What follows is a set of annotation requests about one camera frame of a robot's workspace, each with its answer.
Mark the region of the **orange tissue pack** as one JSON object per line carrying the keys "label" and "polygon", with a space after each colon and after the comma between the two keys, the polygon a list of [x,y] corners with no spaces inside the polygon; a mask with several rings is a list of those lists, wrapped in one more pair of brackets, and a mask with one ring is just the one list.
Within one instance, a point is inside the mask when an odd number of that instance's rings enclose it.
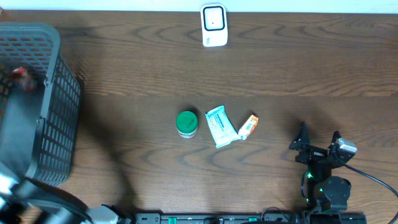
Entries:
{"label": "orange tissue pack", "polygon": [[250,115],[246,122],[241,126],[238,131],[238,136],[242,140],[246,140],[248,136],[254,131],[259,122],[259,118],[255,115]]}

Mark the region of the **teal wet wipes pack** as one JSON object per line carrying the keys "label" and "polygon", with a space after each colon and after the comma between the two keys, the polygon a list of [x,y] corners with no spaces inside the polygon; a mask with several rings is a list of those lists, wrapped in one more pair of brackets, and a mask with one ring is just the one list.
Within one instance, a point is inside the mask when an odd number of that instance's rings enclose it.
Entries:
{"label": "teal wet wipes pack", "polygon": [[216,148],[221,148],[233,141],[240,140],[238,133],[225,112],[224,105],[207,112],[205,118],[215,141]]}

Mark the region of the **green lid plastic jar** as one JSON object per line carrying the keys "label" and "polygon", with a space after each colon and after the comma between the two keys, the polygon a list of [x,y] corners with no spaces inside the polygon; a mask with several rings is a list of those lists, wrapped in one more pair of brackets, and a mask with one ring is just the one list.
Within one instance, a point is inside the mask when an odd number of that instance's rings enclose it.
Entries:
{"label": "green lid plastic jar", "polygon": [[183,111],[176,118],[176,128],[182,138],[189,139],[196,135],[198,119],[195,113]]}

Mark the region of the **red Top candy bar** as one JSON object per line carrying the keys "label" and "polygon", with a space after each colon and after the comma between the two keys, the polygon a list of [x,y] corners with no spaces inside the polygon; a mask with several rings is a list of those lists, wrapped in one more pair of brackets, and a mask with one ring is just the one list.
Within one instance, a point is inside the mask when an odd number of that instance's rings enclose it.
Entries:
{"label": "red Top candy bar", "polygon": [[10,78],[28,93],[36,91],[39,85],[37,75],[32,70],[24,67],[14,69],[10,74]]}

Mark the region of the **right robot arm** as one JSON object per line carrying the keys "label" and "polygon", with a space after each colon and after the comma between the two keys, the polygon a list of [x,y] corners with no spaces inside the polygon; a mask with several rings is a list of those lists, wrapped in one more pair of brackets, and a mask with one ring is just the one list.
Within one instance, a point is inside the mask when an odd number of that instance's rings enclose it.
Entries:
{"label": "right robot arm", "polygon": [[339,214],[348,207],[350,181],[332,175],[332,170],[342,167],[356,154],[356,146],[344,140],[339,131],[333,133],[331,144],[323,149],[311,145],[306,123],[300,124],[297,137],[289,149],[297,151],[295,161],[307,166],[302,177],[301,194],[307,199],[305,216]]}

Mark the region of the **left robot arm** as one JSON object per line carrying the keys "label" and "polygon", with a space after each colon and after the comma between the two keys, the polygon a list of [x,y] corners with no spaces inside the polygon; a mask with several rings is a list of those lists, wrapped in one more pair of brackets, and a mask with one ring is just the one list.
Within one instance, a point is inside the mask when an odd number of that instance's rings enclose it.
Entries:
{"label": "left robot arm", "polygon": [[74,195],[28,177],[19,177],[1,164],[1,223],[22,223],[31,207],[41,211],[35,223],[135,223],[134,216],[115,206],[89,208]]}

